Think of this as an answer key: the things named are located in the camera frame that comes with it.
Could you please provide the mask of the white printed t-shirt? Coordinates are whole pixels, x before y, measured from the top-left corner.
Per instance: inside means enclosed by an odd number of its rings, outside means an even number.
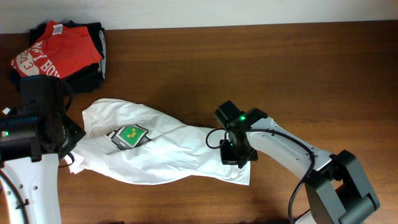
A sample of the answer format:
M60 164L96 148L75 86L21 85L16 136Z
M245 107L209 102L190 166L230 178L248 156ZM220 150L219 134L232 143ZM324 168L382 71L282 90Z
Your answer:
M159 185L191 175L249 185L250 166L224 165L215 146L222 131L189 126L153 108L102 98L82 112L85 136L69 167L92 170L121 182Z

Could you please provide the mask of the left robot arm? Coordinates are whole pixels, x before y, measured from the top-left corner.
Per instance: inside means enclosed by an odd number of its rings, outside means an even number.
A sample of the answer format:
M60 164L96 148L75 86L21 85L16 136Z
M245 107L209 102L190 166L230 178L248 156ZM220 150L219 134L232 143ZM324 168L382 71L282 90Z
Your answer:
M1 118L1 187L11 223L61 223L60 161L85 136L67 116L70 85L57 77L20 80L21 105Z

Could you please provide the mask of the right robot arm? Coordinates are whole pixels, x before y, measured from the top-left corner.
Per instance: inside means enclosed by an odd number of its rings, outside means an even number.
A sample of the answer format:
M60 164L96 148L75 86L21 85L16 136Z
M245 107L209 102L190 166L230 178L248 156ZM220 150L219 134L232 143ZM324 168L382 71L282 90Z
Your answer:
M241 111L232 101L220 105L215 118L225 131L218 146L224 165L242 169L262 152L299 179L288 204L291 223L358 224L379 209L379 199L351 152L315 147L260 109Z

